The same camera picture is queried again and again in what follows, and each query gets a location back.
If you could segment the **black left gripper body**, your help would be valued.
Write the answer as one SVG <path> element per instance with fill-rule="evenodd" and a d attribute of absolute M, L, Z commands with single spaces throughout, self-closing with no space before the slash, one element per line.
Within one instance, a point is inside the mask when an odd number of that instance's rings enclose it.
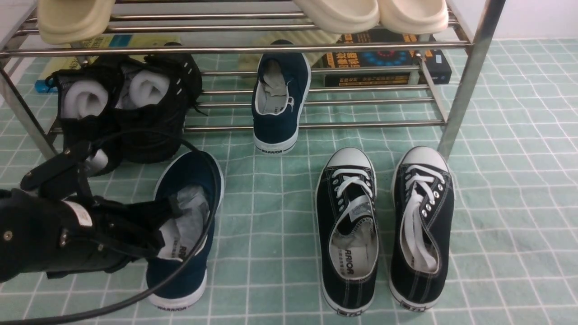
<path fill-rule="evenodd" d="M 0 275 L 44 272 L 49 279 L 85 272 L 112 273 L 164 246 L 160 230 L 128 220 L 117 201 L 20 201 L 20 190 L 1 191 Z"/>

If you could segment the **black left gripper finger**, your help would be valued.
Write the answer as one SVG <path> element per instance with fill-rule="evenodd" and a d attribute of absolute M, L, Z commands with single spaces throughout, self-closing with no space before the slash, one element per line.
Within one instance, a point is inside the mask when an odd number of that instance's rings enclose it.
<path fill-rule="evenodd" d="M 176 195 L 126 206 L 128 220 L 147 231 L 159 230 L 167 221 L 180 218 L 182 210 Z"/>
<path fill-rule="evenodd" d="M 20 201 L 106 201 L 93 195 L 84 164 L 97 149 L 80 141 L 32 169 L 20 182 Z"/>

